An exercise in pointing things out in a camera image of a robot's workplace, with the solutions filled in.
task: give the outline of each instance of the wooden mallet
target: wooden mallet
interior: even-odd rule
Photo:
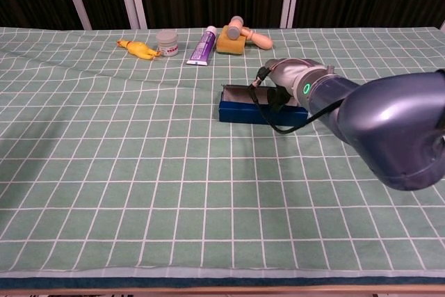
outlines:
[[[230,40],[236,40],[240,34],[245,36],[247,41],[252,41],[259,48],[269,50],[272,49],[273,42],[270,38],[265,35],[255,33],[249,28],[244,27],[244,21],[242,17],[235,15],[229,23],[229,28],[227,30],[227,37]]]

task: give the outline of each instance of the table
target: table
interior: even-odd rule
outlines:
[[[259,29],[272,50],[206,67],[186,64],[204,29],[154,61],[116,45],[157,32],[0,29],[0,291],[444,290],[443,181],[391,190],[319,122],[218,121],[222,85],[270,58],[365,83],[444,68],[443,32]]]

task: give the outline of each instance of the blue box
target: blue box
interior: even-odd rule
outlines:
[[[264,114],[270,121],[275,125],[288,127],[295,127],[306,121],[307,110],[298,106],[294,98],[284,105],[279,112],[272,111],[267,102],[267,90],[269,88],[268,86],[259,86],[255,90],[255,94]],[[258,107],[249,96],[248,86],[243,85],[223,86],[219,103],[219,121],[267,125]]]

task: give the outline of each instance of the tube label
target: tube label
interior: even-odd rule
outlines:
[[[215,39],[216,36],[212,32],[206,31],[198,42],[192,56],[187,61],[187,64],[208,65],[207,61],[215,44]]]

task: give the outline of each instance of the yellow sponge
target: yellow sponge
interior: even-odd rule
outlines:
[[[227,37],[228,26],[224,26],[216,40],[216,52],[219,54],[242,55],[244,53],[244,45],[246,37],[240,36],[236,40],[230,40]]]

